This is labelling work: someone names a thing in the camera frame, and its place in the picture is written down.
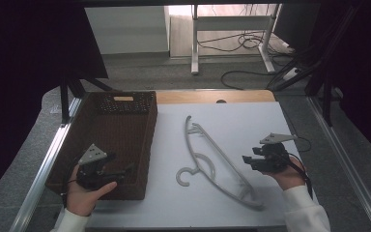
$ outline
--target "hand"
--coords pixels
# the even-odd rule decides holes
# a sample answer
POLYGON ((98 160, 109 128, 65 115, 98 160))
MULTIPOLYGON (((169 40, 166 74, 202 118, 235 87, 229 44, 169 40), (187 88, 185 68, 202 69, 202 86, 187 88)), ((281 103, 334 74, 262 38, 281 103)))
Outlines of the hand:
POLYGON ((77 165, 71 174, 67 209, 76 215, 87 217, 95 209, 96 202, 99 198, 116 188, 117 183, 112 182, 96 191, 88 191, 75 181, 78 168, 79 166, 77 165))
MULTIPOLYGON (((290 160, 293 164, 302 169, 302 165, 297 159, 290 157, 290 160)), ((273 177, 283 190, 305 185, 305 181, 298 173, 298 171, 296 171, 289 165, 282 172, 278 173, 262 172, 262 174, 273 177)))

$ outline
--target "white sleeve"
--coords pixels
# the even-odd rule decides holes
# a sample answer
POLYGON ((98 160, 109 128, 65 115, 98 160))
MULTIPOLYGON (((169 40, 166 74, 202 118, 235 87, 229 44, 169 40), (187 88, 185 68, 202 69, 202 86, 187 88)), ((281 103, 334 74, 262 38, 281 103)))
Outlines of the white sleeve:
POLYGON ((327 212, 311 199, 306 186, 289 188, 282 194, 287 207, 285 222, 288 231, 330 231, 327 212))
POLYGON ((59 228, 53 229, 51 232, 84 232, 89 217, 75 215, 65 209, 65 215, 59 224, 59 228))

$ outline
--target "white table surface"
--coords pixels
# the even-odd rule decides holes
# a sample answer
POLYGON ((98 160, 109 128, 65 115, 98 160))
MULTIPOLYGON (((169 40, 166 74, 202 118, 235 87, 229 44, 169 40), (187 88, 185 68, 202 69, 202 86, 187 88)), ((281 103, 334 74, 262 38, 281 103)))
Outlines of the white table surface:
MULTIPOLYGON (((185 229, 248 228, 283 226, 281 189, 271 177, 253 171, 242 156, 260 158, 252 147, 271 132, 290 134, 278 102, 160 104, 151 149, 149 179, 143 201, 100 201, 87 224, 91 228, 185 229), (182 187, 176 181, 183 167, 195 168, 185 140, 186 117, 200 124, 244 177, 259 193, 263 210, 246 207, 220 192, 203 173, 185 173, 182 187)), ((216 179, 228 189, 238 190, 237 175, 224 164, 208 140, 190 136, 195 152, 213 160, 216 179)), ((293 141, 284 142, 297 155, 293 141)))

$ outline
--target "human arm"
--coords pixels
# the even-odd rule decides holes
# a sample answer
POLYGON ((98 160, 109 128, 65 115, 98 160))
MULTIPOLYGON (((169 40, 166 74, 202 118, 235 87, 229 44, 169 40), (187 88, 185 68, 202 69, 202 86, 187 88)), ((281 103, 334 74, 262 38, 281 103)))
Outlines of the human arm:
MULTIPOLYGON (((291 158, 291 162, 301 168, 298 160, 291 158)), ((283 189, 282 195, 286 205, 285 222, 288 231, 330 231, 326 211, 312 200, 305 181, 294 168, 288 166, 282 172, 263 174, 273 177, 283 189)))
POLYGON ((116 182, 112 182, 98 190, 88 191, 75 181, 77 170, 78 166, 74 168, 68 183, 69 189, 65 215, 62 218, 59 227, 56 230, 52 230, 52 232, 84 231, 84 227, 89 220, 90 214, 95 208, 98 199, 117 186, 116 182))

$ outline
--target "brown woven box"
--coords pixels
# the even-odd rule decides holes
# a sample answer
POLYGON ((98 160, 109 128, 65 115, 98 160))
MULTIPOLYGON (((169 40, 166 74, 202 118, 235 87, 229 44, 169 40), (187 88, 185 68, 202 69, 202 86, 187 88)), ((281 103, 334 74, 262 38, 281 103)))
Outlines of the brown woven box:
POLYGON ((117 155, 105 166, 106 173, 124 170, 134 163, 134 172, 101 199, 144 199, 156 120, 156 92, 87 94, 71 122, 46 186, 58 194, 64 191, 63 182, 73 161, 95 144, 105 153, 117 155))

